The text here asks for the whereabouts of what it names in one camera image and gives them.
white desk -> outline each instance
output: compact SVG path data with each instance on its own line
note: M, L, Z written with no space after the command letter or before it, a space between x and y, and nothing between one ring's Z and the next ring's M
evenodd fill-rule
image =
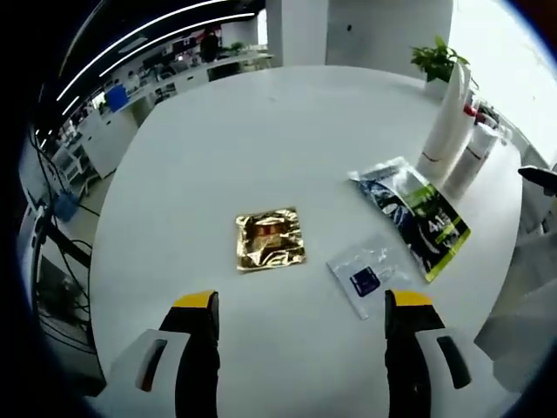
M387 416L383 318L360 320L325 262L374 233L397 234L346 172L399 155L417 160L439 106L421 90L419 80L380 71L287 67L158 105L98 223L91 315L104 372L146 328L159 327L175 299L214 288L219 416ZM519 163L511 146L493 150L457 205L472 234L434 283L409 254L403 263L446 324L470 337L513 253ZM307 263L237 273L235 216L290 205Z
M207 71L213 68L220 67L222 65L242 63L244 61L252 61L255 59L269 59L271 57L272 55L269 54L249 52L249 53L239 54L236 57L223 58L217 61L213 61L212 63L206 63L206 64L201 64L197 67L192 67L189 70L180 72L176 76L158 81L156 83L148 83L143 87L140 87L138 90L136 90L134 93L131 94L130 101L124 107L122 107L122 109L118 111L122 111L128 108L129 106L132 106L139 100L148 98L152 93L155 92L156 89L163 88L168 84L172 84L172 83L176 84L178 94L180 94L182 92L189 90L190 88L209 83L209 76L207 75Z

clear plastic bag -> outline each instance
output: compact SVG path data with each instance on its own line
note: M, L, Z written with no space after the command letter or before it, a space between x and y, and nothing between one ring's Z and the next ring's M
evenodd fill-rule
M362 320L385 310L385 290L405 289L408 276L399 267L404 254L382 235L350 246L327 261Z

white wall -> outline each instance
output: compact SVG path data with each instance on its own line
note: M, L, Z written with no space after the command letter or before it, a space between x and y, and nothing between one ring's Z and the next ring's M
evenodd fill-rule
M326 63L424 78L411 47L448 41L452 15L453 0L330 0Z
M231 22L229 24L223 24L221 28L224 47L229 47L235 42L241 42L245 45L258 44L257 18L244 22Z
M323 65L329 0L267 0L269 52L282 65Z

white vase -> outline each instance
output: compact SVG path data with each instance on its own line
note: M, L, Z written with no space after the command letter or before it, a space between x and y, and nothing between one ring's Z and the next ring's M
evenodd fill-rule
M428 81L426 83L426 90L425 90L426 96L430 98L437 98L438 100L443 100L448 85L449 83L439 78L435 78L432 81Z

plastic packaging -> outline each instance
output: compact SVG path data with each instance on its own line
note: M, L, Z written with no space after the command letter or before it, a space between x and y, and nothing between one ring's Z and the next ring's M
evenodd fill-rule
M305 262L304 240L296 208L236 217L237 269L248 273Z
M375 235L327 261L362 320L385 312L385 290L409 287L410 280L399 268L400 251Z
M348 176L396 225L427 281L437 277L470 235L453 207L402 157Z

